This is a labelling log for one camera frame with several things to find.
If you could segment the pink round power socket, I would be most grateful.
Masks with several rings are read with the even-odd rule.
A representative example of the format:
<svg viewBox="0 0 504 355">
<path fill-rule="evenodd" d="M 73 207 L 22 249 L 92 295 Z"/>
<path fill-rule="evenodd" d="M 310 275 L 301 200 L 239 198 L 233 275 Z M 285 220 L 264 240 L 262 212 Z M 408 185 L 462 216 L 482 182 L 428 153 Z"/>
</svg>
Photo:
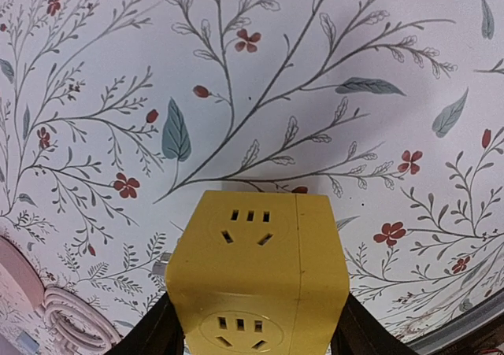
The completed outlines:
<svg viewBox="0 0 504 355">
<path fill-rule="evenodd" d="M 25 256 L 1 237 L 1 297 L 15 310 L 43 318 L 45 287 Z"/>
</svg>

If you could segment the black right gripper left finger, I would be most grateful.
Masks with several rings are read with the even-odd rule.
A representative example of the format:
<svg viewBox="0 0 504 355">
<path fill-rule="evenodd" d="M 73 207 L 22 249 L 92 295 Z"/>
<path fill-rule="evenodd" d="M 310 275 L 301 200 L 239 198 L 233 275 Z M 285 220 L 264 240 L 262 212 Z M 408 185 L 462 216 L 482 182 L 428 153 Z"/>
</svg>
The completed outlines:
<svg viewBox="0 0 504 355">
<path fill-rule="evenodd" d="M 167 293 L 112 348 L 112 355 L 183 355 L 184 333 Z"/>
</svg>

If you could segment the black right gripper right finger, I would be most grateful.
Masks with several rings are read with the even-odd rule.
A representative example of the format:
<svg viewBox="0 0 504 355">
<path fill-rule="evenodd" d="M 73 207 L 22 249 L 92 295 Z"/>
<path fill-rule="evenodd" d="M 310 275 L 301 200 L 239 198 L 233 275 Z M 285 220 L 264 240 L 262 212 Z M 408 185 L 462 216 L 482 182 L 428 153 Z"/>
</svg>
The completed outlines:
<svg viewBox="0 0 504 355">
<path fill-rule="evenodd" d="M 331 340 L 332 355 L 412 355 L 375 317 L 349 295 Z"/>
</svg>

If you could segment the yellow cube socket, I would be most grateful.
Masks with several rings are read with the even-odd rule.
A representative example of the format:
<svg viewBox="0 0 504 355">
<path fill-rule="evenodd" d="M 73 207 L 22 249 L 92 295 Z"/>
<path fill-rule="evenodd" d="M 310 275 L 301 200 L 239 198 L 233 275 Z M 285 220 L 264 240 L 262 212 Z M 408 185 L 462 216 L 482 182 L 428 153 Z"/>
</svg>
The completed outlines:
<svg viewBox="0 0 504 355">
<path fill-rule="evenodd" d="M 208 190 L 165 272 L 193 354 L 324 354 L 350 291 L 324 195 Z"/>
</svg>

